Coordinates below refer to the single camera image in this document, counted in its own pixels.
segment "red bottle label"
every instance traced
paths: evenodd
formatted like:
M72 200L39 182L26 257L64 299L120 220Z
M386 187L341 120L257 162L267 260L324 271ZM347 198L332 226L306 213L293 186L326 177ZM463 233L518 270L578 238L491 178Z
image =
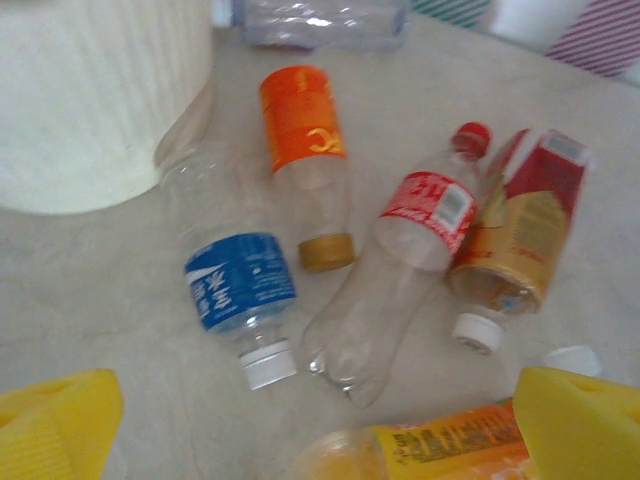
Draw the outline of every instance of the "red bottle label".
M405 177L380 216L423 225L442 239L453 256L476 210L473 196L459 182L439 173L414 172Z

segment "white bottle cap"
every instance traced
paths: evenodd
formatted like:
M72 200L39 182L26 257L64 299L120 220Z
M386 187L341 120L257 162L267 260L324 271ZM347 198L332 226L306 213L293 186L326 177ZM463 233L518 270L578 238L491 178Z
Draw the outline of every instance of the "white bottle cap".
M230 28L233 25L233 0L211 1L211 24L216 28Z
M496 322L473 313L463 313L453 329L454 340L473 348L482 355L495 352L500 343L504 329Z
M546 367L566 370L567 372L597 377L602 366L596 353L588 345L573 345L554 350L544 356L542 363Z
M297 372L286 340L249 352L240 357L240 363L251 390L265 387Z

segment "yellow bottle label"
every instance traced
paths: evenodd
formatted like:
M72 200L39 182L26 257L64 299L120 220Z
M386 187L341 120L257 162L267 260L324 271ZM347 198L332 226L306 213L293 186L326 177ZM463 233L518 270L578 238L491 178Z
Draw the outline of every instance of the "yellow bottle label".
M390 480L535 480L511 403L423 425L372 427Z

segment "red bottle cap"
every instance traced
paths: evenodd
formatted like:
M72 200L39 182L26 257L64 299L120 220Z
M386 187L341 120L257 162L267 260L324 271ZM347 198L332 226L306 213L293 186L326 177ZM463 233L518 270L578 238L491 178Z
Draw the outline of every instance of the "red bottle cap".
M465 123L453 135L451 143L456 151L472 153L478 160L484 157L489 149L491 130L484 123Z

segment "bottle label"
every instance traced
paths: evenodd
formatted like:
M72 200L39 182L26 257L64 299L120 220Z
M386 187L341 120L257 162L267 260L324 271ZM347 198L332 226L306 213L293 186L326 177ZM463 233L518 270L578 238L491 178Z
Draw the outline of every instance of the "bottle label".
M419 425L372 427L391 480L534 480L535 465L507 406L490 405Z
M501 170L451 275L482 268L531 289L542 304L562 249L591 154L553 130L524 131L494 160ZM499 282L491 307L514 289Z
M346 158L329 78L322 70L306 65L278 70L262 83L260 96L274 173L301 158Z
M439 173L414 172L405 177L380 216L402 217L429 228L453 256L476 210L473 196L459 182Z
M218 240L198 250L184 270L206 329L251 308L296 297L280 244L269 233Z

